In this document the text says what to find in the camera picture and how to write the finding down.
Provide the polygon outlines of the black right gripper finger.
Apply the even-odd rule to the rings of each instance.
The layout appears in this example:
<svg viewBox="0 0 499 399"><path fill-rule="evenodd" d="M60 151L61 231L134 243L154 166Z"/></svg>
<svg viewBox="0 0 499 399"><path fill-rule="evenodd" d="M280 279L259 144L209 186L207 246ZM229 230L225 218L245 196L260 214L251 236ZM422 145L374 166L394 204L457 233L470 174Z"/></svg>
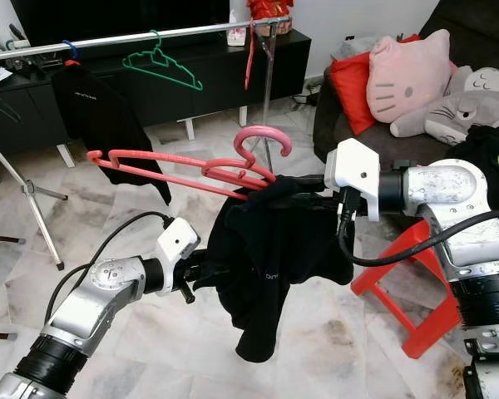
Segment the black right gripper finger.
<svg viewBox="0 0 499 399"><path fill-rule="evenodd" d="M319 176L276 175L274 182L264 189L264 200L283 200L298 194L318 193Z"/></svg>

